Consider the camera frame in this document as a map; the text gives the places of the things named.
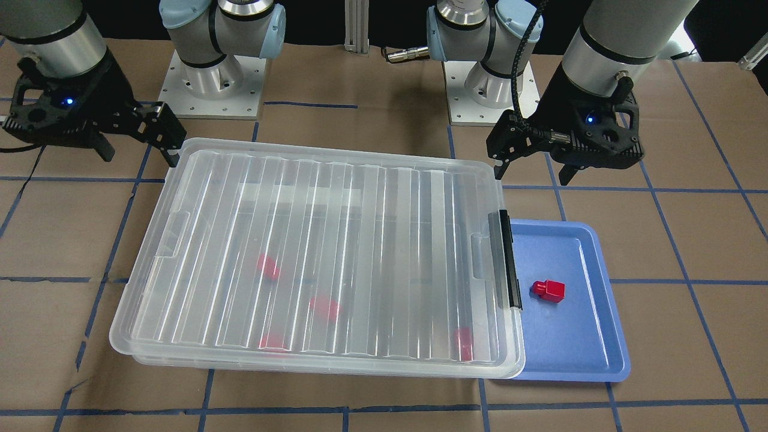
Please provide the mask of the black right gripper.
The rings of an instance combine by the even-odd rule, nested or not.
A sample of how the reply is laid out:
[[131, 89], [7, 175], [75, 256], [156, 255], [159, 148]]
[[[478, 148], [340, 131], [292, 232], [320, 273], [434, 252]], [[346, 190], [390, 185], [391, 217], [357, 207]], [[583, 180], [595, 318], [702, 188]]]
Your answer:
[[58, 79], [42, 74], [24, 57], [2, 130], [25, 142], [24, 151], [41, 146], [92, 149], [111, 162], [115, 149], [106, 134], [127, 135], [159, 150], [170, 169], [178, 166], [187, 132], [168, 104], [148, 106], [133, 90], [112, 52], [105, 52], [85, 74]]

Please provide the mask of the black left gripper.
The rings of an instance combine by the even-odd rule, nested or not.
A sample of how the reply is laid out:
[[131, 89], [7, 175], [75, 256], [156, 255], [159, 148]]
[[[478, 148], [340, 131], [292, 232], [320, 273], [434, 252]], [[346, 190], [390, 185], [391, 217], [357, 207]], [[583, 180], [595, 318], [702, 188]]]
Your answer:
[[559, 66], [534, 114], [520, 119], [504, 110], [486, 140], [501, 181], [512, 161], [545, 151], [560, 164], [560, 186], [567, 186], [584, 167], [628, 169], [645, 156], [639, 134], [639, 106], [634, 80], [613, 74], [609, 96], [592, 95], [574, 84]]

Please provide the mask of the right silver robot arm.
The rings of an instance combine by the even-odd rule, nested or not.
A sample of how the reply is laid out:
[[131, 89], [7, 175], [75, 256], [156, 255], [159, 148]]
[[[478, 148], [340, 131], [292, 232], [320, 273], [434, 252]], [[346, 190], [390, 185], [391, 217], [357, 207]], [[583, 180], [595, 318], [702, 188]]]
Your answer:
[[[158, 9], [197, 97], [230, 95], [241, 84], [236, 57], [276, 58], [283, 48], [286, 11], [274, 1], [162, 1]], [[23, 142], [3, 153], [59, 146], [108, 162], [115, 150], [106, 134], [117, 134], [176, 166], [185, 128], [166, 102], [137, 101], [83, 2], [3, 1], [2, 36], [21, 57], [2, 130]]]

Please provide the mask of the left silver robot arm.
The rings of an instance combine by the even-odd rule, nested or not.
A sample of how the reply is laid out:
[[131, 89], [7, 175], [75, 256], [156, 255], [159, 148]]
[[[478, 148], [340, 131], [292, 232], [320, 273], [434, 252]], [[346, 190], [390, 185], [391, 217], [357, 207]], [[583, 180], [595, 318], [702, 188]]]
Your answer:
[[520, 74], [545, 33], [546, 1], [438, 1], [426, 14], [427, 47], [438, 61], [473, 61], [480, 82], [502, 90], [502, 113], [487, 137], [500, 180], [511, 162], [539, 152], [562, 165], [569, 184], [585, 169], [630, 169], [644, 158], [634, 86], [694, 1], [593, 1], [534, 112], [522, 113]]

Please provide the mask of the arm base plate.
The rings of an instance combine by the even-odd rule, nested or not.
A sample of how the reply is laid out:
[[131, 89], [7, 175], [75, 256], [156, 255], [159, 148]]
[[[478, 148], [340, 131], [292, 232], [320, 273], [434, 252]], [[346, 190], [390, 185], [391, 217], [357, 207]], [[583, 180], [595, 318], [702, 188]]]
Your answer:
[[492, 127], [513, 109], [511, 80], [486, 71], [478, 61], [444, 61], [449, 122], [455, 126]]

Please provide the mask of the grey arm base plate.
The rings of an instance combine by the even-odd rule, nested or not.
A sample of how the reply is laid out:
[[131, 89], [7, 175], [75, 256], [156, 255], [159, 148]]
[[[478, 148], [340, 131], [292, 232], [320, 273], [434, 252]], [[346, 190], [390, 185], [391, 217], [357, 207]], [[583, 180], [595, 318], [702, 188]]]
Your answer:
[[269, 61], [228, 56], [209, 68], [193, 68], [174, 52], [158, 100], [176, 117], [255, 121], [260, 115]]

